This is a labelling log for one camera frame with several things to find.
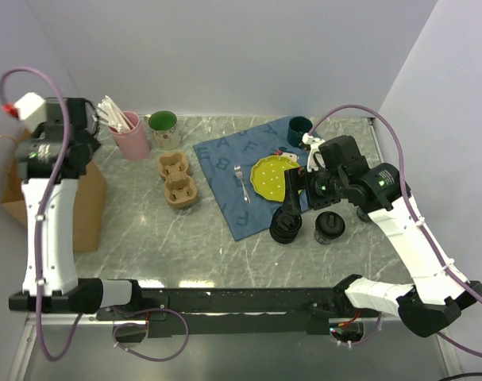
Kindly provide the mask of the stack of black lids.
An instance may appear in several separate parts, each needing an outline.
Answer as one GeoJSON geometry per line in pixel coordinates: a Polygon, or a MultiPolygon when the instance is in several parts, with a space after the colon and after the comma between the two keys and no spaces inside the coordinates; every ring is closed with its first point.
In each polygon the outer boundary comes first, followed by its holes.
{"type": "Polygon", "coordinates": [[[302,226],[300,215],[293,215],[278,208],[272,215],[269,233],[272,239],[280,244],[290,244],[295,240],[302,226]]]}

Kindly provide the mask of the brown paper bag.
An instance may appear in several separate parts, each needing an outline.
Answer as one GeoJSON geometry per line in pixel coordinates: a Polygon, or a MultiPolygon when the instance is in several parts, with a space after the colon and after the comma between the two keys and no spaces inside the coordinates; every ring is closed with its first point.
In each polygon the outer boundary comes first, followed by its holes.
{"type": "MultiPolygon", "coordinates": [[[[21,192],[21,180],[17,177],[17,166],[14,160],[8,167],[1,167],[0,172],[6,174],[6,185],[3,188],[0,205],[17,223],[27,226],[25,201],[21,192]]],[[[73,249],[76,253],[93,252],[98,249],[102,231],[102,216],[106,204],[107,181],[98,169],[90,162],[86,166],[86,174],[79,178],[73,209],[73,249]]]]}

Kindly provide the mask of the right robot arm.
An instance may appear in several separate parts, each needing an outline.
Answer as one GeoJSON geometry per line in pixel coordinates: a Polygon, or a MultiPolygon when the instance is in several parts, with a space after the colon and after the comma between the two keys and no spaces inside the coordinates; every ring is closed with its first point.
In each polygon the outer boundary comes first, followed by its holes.
{"type": "Polygon", "coordinates": [[[400,170],[388,163],[369,167],[351,136],[323,140],[305,134],[302,143],[310,147],[308,162],[284,172],[285,194],[272,217],[272,238],[289,244],[297,236],[301,193],[314,210],[345,199],[380,228],[413,280],[391,284],[351,275],[334,287],[331,309],[346,317],[359,309],[391,314],[412,333],[429,337],[482,296],[482,284],[458,271],[427,229],[400,170]]]}

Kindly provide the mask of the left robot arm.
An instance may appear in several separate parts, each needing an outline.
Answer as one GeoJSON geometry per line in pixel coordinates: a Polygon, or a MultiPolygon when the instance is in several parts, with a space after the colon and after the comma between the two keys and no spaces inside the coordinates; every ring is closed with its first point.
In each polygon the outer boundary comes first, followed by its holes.
{"type": "Polygon", "coordinates": [[[81,279],[75,268],[75,196],[79,179],[101,146],[96,133],[88,130],[87,103],[84,98],[66,99],[67,132],[57,98],[29,92],[14,103],[14,114],[31,135],[14,154],[27,213],[28,255],[21,291],[9,298],[12,311],[94,314],[109,307],[127,319],[143,312],[136,280],[81,279]]]}

